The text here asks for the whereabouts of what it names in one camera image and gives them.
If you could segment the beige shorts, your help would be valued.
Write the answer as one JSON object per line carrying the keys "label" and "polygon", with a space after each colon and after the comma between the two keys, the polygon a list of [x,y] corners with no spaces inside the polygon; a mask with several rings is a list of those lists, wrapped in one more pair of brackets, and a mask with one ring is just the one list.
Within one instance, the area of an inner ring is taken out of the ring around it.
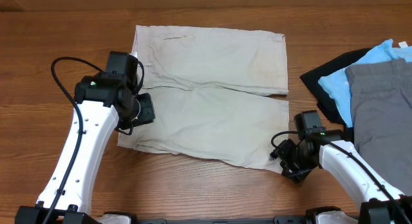
{"label": "beige shorts", "polygon": [[137,26],[155,120],[121,147],[281,172],[270,140],[289,127],[286,38],[262,30]]}

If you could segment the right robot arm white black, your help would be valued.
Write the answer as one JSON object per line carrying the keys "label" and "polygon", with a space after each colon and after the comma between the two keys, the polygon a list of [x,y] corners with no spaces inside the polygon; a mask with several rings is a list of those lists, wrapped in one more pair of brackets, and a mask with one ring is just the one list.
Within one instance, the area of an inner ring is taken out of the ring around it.
{"label": "right robot arm white black", "polygon": [[294,117],[299,142],[273,144],[270,157],[280,161],[282,176],[301,183],[315,168],[328,171],[356,204],[359,215],[348,216],[334,206],[308,209],[303,216],[279,216],[274,223],[411,223],[411,197],[373,170],[343,138],[327,130],[315,110]]}

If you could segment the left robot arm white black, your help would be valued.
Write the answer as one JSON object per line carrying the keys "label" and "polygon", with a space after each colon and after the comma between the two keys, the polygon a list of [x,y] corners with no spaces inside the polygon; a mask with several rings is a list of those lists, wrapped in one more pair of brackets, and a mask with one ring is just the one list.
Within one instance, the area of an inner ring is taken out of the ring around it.
{"label": "left robot arm white black", "polygon": [[112,132],[130,136],[137,126],[150,124],[155,110],[148,93],[140,90],[144,66],[134,56],[109,53],[106,69],[85,76],[70,95],[51,64],[56,84],[73,106],[73,119],[56,168],[33,207],[21,206],[15,223],[137,223],[126,212],[105,212],[92,218],[91,199],[101,159]]}

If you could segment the black garment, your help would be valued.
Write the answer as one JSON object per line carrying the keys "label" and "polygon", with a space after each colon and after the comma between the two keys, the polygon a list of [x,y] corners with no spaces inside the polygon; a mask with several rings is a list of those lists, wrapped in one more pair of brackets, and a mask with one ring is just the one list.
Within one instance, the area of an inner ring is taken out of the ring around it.
{"label": "black garment", "polygon": [[321,77],[329,76],[332,73],[338,72],[344,67],[355,63],[370,50],[371,48],[362,48],[359,50],[343,53],[342,55],[300,76],[303,84],[317,99],[317,107],[319,108],[320,112],[328,119],[328,121],[335,124],[342,124],[344,139],[351,141],[352,143],[354,143],[353,128],[346,125],[345,121],[339,114],[335,100],[330,97],[330,92],[328,91],[328,89],[323,88],[319,84],[319,79]]}

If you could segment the light blue garment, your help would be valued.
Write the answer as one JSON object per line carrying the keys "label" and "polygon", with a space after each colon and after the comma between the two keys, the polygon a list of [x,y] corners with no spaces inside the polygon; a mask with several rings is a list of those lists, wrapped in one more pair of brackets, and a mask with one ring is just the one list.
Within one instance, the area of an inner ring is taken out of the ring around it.
{"label": "light blue garment", "polygon": [[400,42],[399,47],[396,48],[393,47],[393,39],[388,39],[373,47],[355,63],[319,79],[319,84],[323,88],[328,89],[330,97],[335,100],[339,114],[348,127],[353,127],[351,87],[355,82],[355,77],[357,75],[367,75],[371,70],[371,66],[397,59],[411,62],[411,46],[408,46],[404,41]]}

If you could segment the grey garment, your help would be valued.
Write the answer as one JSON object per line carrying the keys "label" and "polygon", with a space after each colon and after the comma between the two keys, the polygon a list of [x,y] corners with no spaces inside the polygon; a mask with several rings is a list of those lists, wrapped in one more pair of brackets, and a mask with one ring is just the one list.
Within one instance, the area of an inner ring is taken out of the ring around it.
{"label": "grey garment", "polygon": [[370,67],[352,84],[354,144],[387,182],[411,195],[411,63],[397,59]]}

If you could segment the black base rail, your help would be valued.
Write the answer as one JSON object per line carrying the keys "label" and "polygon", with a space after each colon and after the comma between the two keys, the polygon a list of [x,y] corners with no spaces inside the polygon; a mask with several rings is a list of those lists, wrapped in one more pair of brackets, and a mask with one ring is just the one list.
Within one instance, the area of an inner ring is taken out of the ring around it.
{"label": "black base rail", "polygon": [[357,224],[358,220],[345,215],[341,211],[331,211],[320,214],[314,219],[305,216],[275,216],[269,219],[192,219],[192,220],[166,220],[166,219],[141,219],[130,218],[126,215],[105,214],[96,219],[99,223],[136,223],[136,224]]}

